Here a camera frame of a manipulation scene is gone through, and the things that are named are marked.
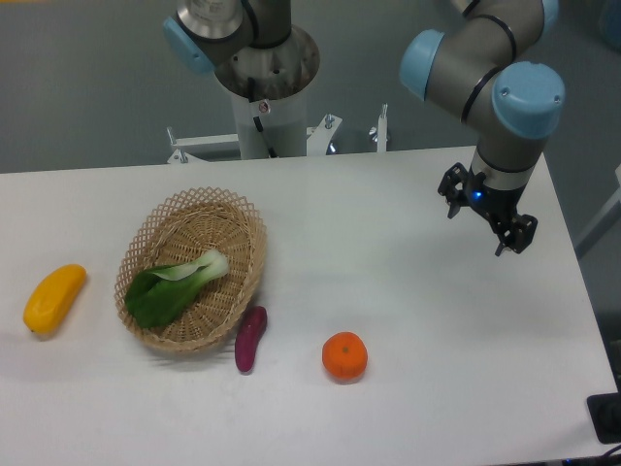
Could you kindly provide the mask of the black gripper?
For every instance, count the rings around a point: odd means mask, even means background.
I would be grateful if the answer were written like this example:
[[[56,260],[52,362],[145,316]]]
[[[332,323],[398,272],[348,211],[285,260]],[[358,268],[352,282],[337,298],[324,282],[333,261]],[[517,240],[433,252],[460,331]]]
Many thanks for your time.
[[[484,183],[482,172],[468,172],[461,163],[450,167],[442,176],[438,194],[448,206],[447,217],[454,218],[462,207],[470,207],[484,219],[499,239],[495,255],[504,250],[517,254],[523,252],[532,242],[538,227],[534,216],[517,214],[517,204],[524,187],[499,190]]]

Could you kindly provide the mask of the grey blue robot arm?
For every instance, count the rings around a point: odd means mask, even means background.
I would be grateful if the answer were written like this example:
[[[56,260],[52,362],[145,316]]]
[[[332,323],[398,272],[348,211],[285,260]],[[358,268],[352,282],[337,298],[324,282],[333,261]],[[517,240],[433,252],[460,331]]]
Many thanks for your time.
[[[521,252],[538,226],[518,202],[565,101],[551,68],[520,54],[554,24],[554,1],[461,1],[464,26],[419,33],[401,60],[402,85],[478,135],[472,163],[455,164],[438,192],[455,216],[484,218],[500,250]],[[164,36],[192,72],[213,74],[230,94],[245,159],[304,156],[305,91],[320,63],[313,38],[291,20],[287,1],[180,1]]]

